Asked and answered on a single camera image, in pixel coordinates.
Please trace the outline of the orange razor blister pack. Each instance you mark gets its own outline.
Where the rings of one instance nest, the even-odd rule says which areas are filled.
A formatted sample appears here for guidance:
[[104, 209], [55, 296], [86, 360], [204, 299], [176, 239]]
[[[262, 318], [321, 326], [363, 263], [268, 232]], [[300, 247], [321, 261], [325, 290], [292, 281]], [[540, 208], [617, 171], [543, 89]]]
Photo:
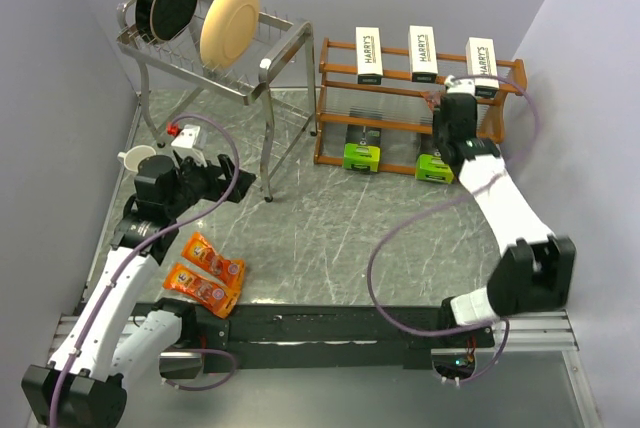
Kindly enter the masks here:
[[424, 92], [422, 97], [424, 98], [427, 106], [431, 112], [440, 106], [441, 98], [444, 95], [443, 91]]

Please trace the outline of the black green razor box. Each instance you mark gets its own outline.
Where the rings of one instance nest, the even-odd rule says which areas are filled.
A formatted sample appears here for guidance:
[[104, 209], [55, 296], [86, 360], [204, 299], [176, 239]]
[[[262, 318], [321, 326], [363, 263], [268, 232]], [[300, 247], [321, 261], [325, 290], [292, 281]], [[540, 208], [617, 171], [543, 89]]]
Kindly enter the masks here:
[[415, 178], [419, 181], [451, 184], [454, 174], [442, 160], [431, 137], [422, 137], [416, 159]]
[[377, 173], [381, 158], [381, 130], [376, 127], [348, 125], [342, 166], [347, 170]]

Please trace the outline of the orange wooden shelf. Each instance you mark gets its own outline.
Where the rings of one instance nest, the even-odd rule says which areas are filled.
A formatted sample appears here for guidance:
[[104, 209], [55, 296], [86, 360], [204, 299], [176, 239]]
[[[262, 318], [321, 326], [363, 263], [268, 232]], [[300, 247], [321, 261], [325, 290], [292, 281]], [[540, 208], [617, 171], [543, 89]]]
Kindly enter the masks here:
[[424, 92], [441, 91], [444, 76], [466, 73], [463, 55], [440, 54], [433, 84], [416, 83], [408, 71], [406, 48], [384, 48], [381, 84], [357, 82], [356, 45], [326, 38], [319, 57], [320, 95], [316, 105], [318, 135], [313, 161], [342, 166], [348, 125], [381, 130], [380, 172], [414, 175], [422, 137], [432, 133], [432, 112]]

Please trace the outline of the white Harry's box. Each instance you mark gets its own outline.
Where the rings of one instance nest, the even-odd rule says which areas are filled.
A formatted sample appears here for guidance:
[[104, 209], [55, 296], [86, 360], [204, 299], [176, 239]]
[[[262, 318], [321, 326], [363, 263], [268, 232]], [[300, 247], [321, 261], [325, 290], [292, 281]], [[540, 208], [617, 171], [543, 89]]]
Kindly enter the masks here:
[[438, 76], [434, 30], [431, 26], [410, 25], [408, 30], [411, 80], [435, 83]]
[[362, 85], [381, 84], [383, 77], [380, 31], [377, 27], [356, 28], [357, 82]]
[[475, 95], [493, 99], [499, 91], [494, 42], [491, 38], [469, 37], [466, 44], [467, 73], [474, 75]]

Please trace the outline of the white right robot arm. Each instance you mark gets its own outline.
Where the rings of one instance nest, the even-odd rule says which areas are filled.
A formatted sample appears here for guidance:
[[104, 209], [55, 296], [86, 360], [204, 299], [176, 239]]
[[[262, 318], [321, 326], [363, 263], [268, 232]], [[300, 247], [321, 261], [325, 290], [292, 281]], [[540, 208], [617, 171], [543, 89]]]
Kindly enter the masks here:
[[576, 246], [558, 237], [525, 200], [497, 145], [476, 134], [477, 100], [447, 93], [434, 110], [433, 134], [441, 158], [473, 195], [496, 239], [500, 259], [486, 284], [445, 302], [439, 338], [460, 346], [473, 325], [566, 306]]

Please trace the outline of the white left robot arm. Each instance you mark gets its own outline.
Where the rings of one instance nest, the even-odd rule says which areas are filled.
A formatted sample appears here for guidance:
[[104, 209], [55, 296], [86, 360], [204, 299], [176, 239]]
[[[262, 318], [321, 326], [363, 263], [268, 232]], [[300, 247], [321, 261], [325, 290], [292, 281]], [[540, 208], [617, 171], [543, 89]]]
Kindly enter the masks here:
[[134, 192], [90, 299], [49, 361], [30, 365], [22, 378], [39, 424], [114, 427], [124, 414], [128, 388], [162, 352], [202, 347], [196, 309], [183, 301], [162, 299], [133, 334], [123, 331], [179, 232], [178, 217], [201, 200], [239, 203], [255, 180], [225, 154], [216, 163], [178, 154], [139, 163]]

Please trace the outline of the white ceramic mug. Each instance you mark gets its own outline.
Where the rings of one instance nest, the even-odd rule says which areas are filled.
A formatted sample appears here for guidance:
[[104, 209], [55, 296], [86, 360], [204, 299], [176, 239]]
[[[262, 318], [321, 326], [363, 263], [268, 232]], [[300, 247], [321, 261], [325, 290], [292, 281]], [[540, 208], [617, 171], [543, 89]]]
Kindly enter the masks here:
[[157, 155], [154, 147], [149, 145], [136, 145], [116, 155], [117, 160], [124, 170], [132, 176], [139, 173], [139, 165], [146, 159]]

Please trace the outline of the chrome dish rack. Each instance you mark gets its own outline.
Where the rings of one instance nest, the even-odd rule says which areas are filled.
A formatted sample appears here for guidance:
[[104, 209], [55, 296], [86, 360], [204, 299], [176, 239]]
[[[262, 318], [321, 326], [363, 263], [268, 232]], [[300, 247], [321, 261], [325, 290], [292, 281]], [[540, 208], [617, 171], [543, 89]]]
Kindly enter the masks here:
[[[312, 136], [318, 133], [315, 40], [312, 23], [301, 18], [288, 20], [275, 13], [261, 11], [258, 27], [247, 51], [234, 65], [223, 68], [207, 64], [200, 57], [202, 25], [206, 11], [214, 0], [198, 0], [196, 11], [186, 28], [173, 39], [164, 42], [155, 41], [139, 31], [132, 18], [136, 1], [128, 0], [118, 5], [117, 20], [120, 32], [116, 44], [121, 52], [135, 60], [138, 66], [141, 114], [156, 144], [162, 147], [168, 135], [167, 122], [156, 124], [151, 117], [151, 68], [193, 87], [191, 93], [174, 107], [170, 118], [185, 112], [204, 91], [220, 95], [242, 106], [259, 102], [265, 120], [259, 175], [262, 196], [265, 201], [271, 202], [271, 180], [282, 164], [281, 161], [271, 162], [276, 131], [275, 107], [282, 106], [303, 119], [301, 128], [286, 148], [286, 153], [291, 152], [303, 133], [307, 132]], [[304, 58], [302, 66], [306, 78], [304, 87], [307, 93], [307, 108], [304, 110], [296, 109], [273, 96], [280, 73], [300, 56]]]

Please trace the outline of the beige round plate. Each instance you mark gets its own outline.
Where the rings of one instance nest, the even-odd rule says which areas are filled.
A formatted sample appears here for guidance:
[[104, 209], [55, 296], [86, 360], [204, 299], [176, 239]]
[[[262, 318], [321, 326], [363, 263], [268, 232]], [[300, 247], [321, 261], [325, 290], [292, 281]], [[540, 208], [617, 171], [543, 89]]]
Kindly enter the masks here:
[[213, 0], [200, 34], [200, 58], [209, 69], [228, 68], [251, 45], [260, 0]]

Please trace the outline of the black round plate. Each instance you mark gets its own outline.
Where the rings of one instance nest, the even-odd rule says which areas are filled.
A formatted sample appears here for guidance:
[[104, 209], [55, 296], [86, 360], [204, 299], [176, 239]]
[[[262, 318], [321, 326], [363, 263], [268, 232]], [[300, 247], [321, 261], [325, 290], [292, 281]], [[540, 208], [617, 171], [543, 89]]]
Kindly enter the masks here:
[[198, 0], [136, 0], [135, 23], [147, 43], [171, 41], [190, 23]]

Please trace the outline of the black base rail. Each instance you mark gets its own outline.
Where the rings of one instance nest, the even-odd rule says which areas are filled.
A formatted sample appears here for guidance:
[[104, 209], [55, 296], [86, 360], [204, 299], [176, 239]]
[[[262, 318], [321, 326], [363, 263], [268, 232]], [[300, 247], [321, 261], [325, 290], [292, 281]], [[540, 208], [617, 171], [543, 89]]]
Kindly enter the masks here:
[[489, 328], [416, 337], [370, 306], [241, 304], [225, 319], [199, 305], [180, 346], [226, 351], [241, 369], [400, 366], [432, 368], [434, 349], [492, 348]]

